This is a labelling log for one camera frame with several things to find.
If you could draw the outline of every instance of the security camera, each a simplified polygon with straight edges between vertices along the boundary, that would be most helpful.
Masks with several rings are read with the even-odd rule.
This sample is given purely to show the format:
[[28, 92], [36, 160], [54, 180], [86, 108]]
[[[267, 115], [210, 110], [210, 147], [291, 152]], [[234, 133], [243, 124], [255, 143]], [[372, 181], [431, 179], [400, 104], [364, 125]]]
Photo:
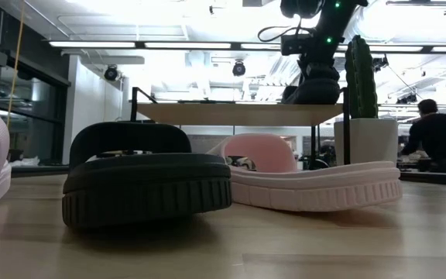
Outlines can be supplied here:
[[379, 71], [381, 71], [381, 69], [383, 69], [384, 67], [388, 67], [390, 65], [390, 63], [388, 62], [388, 58], [385, 57], [384, 58], [373, 58], [372, 59], [372, 67], [374, 68], [375, 73], [378, 73]]
[[105, 79], [107, 81], [117, 81], [122, 77], [122, 74], [118, 71], [118, 65], [108, 65], [108, 69], [105, 71]]
[[235, 62], [235, 65], [233, 66], [233, 75], [236, 77], [241, 77], [245, 74], [245, 66], [243, 61], [237, 61]]

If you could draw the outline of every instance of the table leg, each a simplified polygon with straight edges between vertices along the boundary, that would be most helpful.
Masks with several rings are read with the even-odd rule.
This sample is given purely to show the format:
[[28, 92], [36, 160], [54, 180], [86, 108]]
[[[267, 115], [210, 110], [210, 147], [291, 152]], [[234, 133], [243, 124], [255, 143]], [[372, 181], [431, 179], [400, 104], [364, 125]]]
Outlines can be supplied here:
[[130, 121], [137, 121], [137, 88], [132, 88], [132, 111], [130, 112]]
[[320, 131], [320, 125], [317, 126], [317, 153], [321, 154], [321, 131]]
[[343, 88], [344, 92], [344, 165], [350, 164], [350, 96], [348, 88]]
[[310, 160], [309, 170], [314, 169], [314, 162], [316, 161], [316, 126], [310, 128]]

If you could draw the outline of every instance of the white wall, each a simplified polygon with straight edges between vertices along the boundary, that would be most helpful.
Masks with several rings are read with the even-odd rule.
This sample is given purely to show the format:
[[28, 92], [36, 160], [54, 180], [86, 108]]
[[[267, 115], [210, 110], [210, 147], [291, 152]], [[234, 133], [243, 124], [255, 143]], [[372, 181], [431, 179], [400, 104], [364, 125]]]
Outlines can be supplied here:
[[79, 56], [70, 56], [67, 116], [63, 142], [63, 163], [68, 164], [75, 136], [85, 127], [122, 117], [123, 94], [102, 77], [87, 69]]

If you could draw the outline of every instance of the black shirt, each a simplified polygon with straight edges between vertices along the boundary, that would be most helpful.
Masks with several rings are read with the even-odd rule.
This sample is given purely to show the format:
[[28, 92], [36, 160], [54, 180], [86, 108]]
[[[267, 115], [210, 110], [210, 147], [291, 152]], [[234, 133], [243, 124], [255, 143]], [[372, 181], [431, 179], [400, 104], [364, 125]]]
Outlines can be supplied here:
[[431, 159], [446, 159], [446, 114], [424, 116], [410, 127], [409, 134], [409, 143], [401, 151], [403, 155], [415, 152], [422, 143]]

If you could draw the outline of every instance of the cactus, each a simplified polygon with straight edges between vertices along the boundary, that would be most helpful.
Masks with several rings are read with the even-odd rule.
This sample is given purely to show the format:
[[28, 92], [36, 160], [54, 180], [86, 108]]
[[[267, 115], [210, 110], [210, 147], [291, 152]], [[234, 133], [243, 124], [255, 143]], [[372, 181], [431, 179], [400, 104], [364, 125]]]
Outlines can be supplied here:
[[359, 35], [348, 43], [345, 53], [351, 117], [378, 118], [378, 98], [369, 45]]

